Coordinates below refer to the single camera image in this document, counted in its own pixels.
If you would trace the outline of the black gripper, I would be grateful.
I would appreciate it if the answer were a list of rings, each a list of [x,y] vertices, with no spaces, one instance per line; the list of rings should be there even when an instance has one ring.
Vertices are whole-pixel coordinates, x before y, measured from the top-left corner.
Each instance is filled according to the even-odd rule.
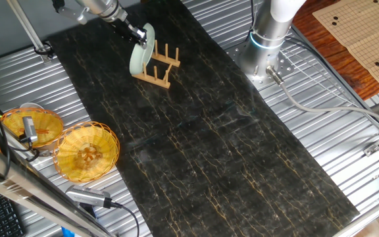
[[[144,28],[136,28],[129,23],[128,20],[124,22],[120,19],[116,19],[112,23],[114,32],[123,37],[126,40],[131,40],[137,46],[142,49],[146,48],[147,30]]]

